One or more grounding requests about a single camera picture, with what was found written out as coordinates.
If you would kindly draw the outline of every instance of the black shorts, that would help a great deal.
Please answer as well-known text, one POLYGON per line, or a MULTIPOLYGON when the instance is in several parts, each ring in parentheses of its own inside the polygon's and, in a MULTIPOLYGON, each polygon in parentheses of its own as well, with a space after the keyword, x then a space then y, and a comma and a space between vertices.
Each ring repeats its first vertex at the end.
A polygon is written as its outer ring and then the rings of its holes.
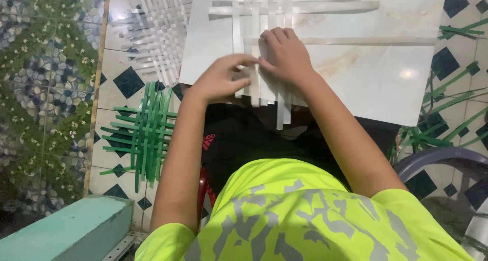
POLYGON ((326 170, 350 189, 315 121, 296 139, 287 140, 270 131, 248 109, 222 103, 208 106, 202 167, 215 195, 236 170, 264 158, 293 158, 310 163, 326 170))

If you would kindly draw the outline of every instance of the person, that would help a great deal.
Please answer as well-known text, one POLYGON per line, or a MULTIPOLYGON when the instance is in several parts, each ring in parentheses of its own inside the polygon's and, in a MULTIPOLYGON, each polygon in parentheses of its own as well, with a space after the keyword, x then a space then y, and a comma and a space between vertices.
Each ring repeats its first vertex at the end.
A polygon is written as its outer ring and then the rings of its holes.
POLYGON ((135 260, 471 260, 314 71, 294 31, 277 27, 261 38, 273 64, 225 56, 186 91, 151 234, 135 260), (215 103, 250 85, 231 76, 253 64, 303 95, 315 122, 295 140, 245 108, 215 103), (201 166, 218 197, 197 234, 201 166))

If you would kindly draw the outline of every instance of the green woven mat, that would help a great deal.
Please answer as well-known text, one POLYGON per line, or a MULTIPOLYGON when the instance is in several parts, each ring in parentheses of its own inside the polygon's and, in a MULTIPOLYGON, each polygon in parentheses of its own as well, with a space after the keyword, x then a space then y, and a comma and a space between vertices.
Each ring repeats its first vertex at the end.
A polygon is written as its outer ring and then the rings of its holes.
POLYGON ((125 135, 132 140, 102 136, 105 140, 130 145, 130 148, 103 147, 107 151, 130 153, 130 167, 104 171, 100 175, 135 170, 136 193, 139 192, 140 180, 147 179, 150 188, 153 188, 155 180, 159 181, 161 167, 175 127, 174 124, 168 123, 169 119, 175 119, 177 115, 168 112, 172 88, 168 88, 168 93, 164 94, 160 90, 156 91, 155 87, 155 82, 146 84, 139 108, 114 108, 116 111, 135 114, 135 117, 117 115, 116 119, 124 121, 123 123, 110 122, 112 127, 125 128, 127 131, 101 127, 103 131, 125 135))

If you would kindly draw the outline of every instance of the turquoise concrete ledge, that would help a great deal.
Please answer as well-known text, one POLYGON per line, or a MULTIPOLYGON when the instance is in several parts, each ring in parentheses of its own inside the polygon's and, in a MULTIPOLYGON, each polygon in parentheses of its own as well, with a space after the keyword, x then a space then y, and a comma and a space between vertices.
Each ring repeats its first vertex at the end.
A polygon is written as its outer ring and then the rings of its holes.
POLYGON ((132 205, 90 195, 0 240, 0 260, 102 260, 129 231, 132 205))

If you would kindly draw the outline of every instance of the finger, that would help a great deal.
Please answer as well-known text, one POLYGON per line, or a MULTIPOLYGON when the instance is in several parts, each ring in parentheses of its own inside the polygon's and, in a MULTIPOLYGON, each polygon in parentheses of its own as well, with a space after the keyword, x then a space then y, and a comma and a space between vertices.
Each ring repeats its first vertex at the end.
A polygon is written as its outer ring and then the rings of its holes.
POLYGON ((286 37, 290 40, 298 40, 297 35, 295 34, 295 31, 292 28, 285 27, 283 29, 283 33, 286 35, 286 37))
POLYGON ((274 35, 274 33, 270 32, 269 30, 265 30, 261 34, 261 38, 266 40, 266 43, 268 43, 268 46, 270 46, 271 49, 275 49, 280 45, 278 39, 276 38, 276 35, 274 35))
POLYGON ((231 82, 231 88, 234 93, 240 91, 245 87, 249 87, 249 85, 251 85, 251 79, 249 78, 241 78, 239 80, 231 82))
POLYGON ((288 38, 284 34, 281 27, 275 27, 271 30, 271 32, 276 36, 276 39, 280 44, 284 44, 286 41, 288 41, 288 38))
POLYGON ((253 64, 259 63, 259 60, 257 58, 246 53, 231 54, 224 57, 224 59, 225 64, 229 69, 233 69, 236 66, 252 66, 253 64))
POLYGON ((274 65, 270 64, 268 61, 266 61, 266 59, 263 57, 259 58, 259 65, 263 69, 271 72, 272 74, 274 74, 276 72, 276 67, 274 65))

